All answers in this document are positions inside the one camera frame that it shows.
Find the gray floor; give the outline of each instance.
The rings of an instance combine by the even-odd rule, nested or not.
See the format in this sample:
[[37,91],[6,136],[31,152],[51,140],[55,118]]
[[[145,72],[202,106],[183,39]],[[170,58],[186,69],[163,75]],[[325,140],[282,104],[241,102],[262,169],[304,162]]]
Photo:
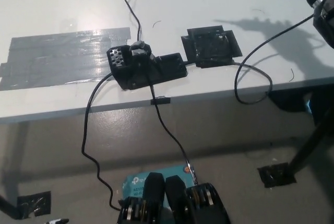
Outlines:
[[[257,168],[290,160],[313,129],[304,114],[280,112],[269,101],[243,107],[234,101],[161,106],[170,130],[189,152],[200,182],[218,190],[233,223],[334,223],[334,149],[324,142],[297,183],[265,189]],[[51,215],[0,223],[116,223],[108,190],[80,153],[83,116],[0,126],[0,193],[52,192]],[[132,173],[182,163],[153,107],[92,114],[87,152],[102,165],[114,188]]]

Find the white table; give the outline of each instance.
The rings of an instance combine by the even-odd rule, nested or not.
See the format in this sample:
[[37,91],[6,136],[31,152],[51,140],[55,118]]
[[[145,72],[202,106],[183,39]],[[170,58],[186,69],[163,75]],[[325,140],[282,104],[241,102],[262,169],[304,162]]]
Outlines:
[[[188,28],[223,25],[225,30],[233,30],[245,57],[265,39],[313,12],[305,0],[131,0],[131,5],[142,24],[142,39],[151,45],[153,53],[180,52],[184,59],[180,37],[187,35]],[[0,0],[0,18],[1,63],[7,61],[13,37],[130,27],[132,39],[128,43],[132,43],[137,32],[123,0]],[[152,28],[158,20],[161,22]],[[219,20],[244,22],[235,25]],[[333,50],[309,21],[263,47],[249,64],[264,59],[256,66],[272,77],[274,89],[288,89],[333,82],[332,55]],[[156,96],[170,97],[171,103],[233,96],[236,69],[190,66],[186,78],[155,85]],[[289,82],[291,69],[294,79]],[[0,123],[81,114],[95,85],[91,82],[1,91]],[[265,91],[267,86],[268,81],[254,72],[239,84],[241,93]],[[150,100],[149,88],[121,91],[115,81],[110,81],[98,94],[92,110],[143,107]]]

